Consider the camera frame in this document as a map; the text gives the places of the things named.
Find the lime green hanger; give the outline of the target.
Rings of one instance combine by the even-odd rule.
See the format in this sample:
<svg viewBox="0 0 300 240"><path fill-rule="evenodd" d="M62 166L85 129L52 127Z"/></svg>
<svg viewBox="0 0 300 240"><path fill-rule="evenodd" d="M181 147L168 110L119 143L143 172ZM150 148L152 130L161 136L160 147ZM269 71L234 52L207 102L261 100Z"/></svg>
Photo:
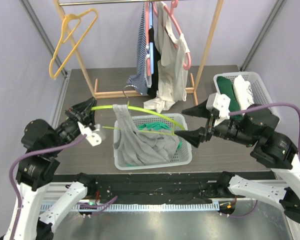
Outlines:
<svg viewBox="0 0 300 240"><path fill-rule="evenodd" d="M165 119L168 122L173 123L172 135L174 135L175 127L178 127L181 130L185 130L184 126L181 123L173 120L172 118L170 118L170 117L168 117L168 116L166 116L164 114L157 113L156 111L153 111L153 110L144 109L142 107L137 107L137 106L130 105L129 96L125 92L125 90L126 90L127 87L133 87L133 85L126 85L126 86L123 87L123 90L121 91L121 93L123 94L123 96L125 98L127 98L126 108L128 110L132 110L132 111L136 111L136 112L142 112L142 113L147 113L147 114L150 114L150 115L154 115L154 116L160 117L162 119ZM91 110L92 111L99 111L99 110L106 110L106 109L112 109L112 108L113 108L113 105L100 105L100 106L94 106L94 107L92 107Z"/></svg>

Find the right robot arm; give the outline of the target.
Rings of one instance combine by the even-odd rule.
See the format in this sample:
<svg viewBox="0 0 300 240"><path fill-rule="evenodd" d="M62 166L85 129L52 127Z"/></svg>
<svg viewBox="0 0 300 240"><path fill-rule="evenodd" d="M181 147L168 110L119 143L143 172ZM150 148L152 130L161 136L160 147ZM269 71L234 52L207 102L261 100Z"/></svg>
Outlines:
<svg viewBox="0 0 300 240"><path fill-rule="evenodd" d="M223 171L209 192L209 197L247 197L267 203L281 210L286 217L300 224L300 145L279 132L279 117L270 107L273 104L253 104L246 110L231 112L241 120L226 119L217 124L219 111L208 109L208 102L184 109L181 113L205 118L204 127L197 130L178 130L175 134L198 148L212 137L232 141L252 148L250 156L258 163L279 175L287 187L275 187L253 182L235 173Z"/></svg>

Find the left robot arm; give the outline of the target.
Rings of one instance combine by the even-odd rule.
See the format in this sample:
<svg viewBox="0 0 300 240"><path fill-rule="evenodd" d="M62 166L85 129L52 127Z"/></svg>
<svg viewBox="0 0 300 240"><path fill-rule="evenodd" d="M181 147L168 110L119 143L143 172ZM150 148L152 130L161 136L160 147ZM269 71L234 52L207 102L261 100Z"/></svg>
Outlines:
<svg viewBox="0 0 300 240"><path fill-rule="evenodd" d="M96 104L97 100L91 97L71 106L65 111L66 120L57 128L43 119L27 124L21 139L26 153L15 160L9 170L16 202L2 240L51 240L77 202L96 195L96 179L81 172L58 201L45 213L40 213L44 196L60 165L58 154L82 142L96 129L92 110Z"/></svg>

